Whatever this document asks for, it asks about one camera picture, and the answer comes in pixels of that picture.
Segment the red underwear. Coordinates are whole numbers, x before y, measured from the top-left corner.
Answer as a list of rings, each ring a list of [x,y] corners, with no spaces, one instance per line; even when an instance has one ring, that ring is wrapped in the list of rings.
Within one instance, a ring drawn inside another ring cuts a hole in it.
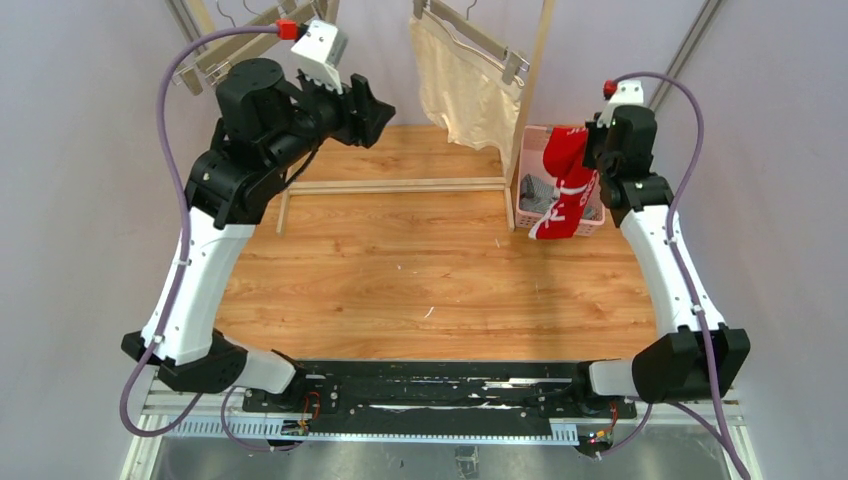
[[[551,130],[542,164],[555,180],[559,199],[530,229],[531,239],[565,239],[577,232],[596,176],[584,165],[587,137],[586,127],[557,126]]]

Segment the grey striped underwear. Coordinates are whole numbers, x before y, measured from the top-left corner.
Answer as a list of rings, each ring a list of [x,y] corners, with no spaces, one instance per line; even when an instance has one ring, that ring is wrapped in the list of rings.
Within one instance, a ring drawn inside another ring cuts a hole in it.
[[[516,225],[531,227],[558,199],[553,185],[536,175],[525,174],[519,182]]]

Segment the cream underwear hanger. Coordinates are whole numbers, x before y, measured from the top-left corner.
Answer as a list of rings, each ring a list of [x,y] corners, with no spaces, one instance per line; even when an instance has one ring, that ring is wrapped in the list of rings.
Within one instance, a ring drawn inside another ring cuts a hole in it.
[[[412,3],[415,18],[421,19],[425,11],[433,14],[453,26],[457,32],[500,61],[503,65],[502,81],[505,84],[514,83],[519,78],[520,71],[529,70],[530,64],[522,53],[511,49],[506,43],[496,39],[481,27],[474,25],[466,16],[461,15],[445,2],[413,0]]]

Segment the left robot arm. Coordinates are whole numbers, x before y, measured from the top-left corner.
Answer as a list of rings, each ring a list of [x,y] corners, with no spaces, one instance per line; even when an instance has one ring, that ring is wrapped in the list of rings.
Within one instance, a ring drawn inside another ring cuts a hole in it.
[[[369,148],[395,115],[366,77],[339,89],[281,65],[238,63],[215,91],[220,116],[209,149],[194,163],[183,198],[189,229],[178,241],[162,293],[146,326],[126,334],[122,351],[158,370],[176,392],[213,394],[232,387],[292,395],[303,370],[290,358],[227,338],[216,314],[234,266],[269,202],[287,190],[333,139]]]

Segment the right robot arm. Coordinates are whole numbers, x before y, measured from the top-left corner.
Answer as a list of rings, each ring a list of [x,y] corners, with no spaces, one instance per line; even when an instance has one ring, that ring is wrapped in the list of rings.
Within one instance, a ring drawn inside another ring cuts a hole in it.
[[[655,312],[656,340],[630,359],[585,362],[587,395],[646,403],[722,399],[746,360],[747,332],[727,326],[685,245],[668,181],[652,172],[657,122],[640,105],[606,107],[587,122],[584,164],[631,247]]]

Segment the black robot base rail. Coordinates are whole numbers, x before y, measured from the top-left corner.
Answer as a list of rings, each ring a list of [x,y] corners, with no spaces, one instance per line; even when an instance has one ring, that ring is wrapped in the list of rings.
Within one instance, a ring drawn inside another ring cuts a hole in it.
[[[575,362],[305,361],[283,394],[245,393],[250,413],[303,420],[342,439],[578,441],[567,425],[610,427],[637,410],[597,397]]]

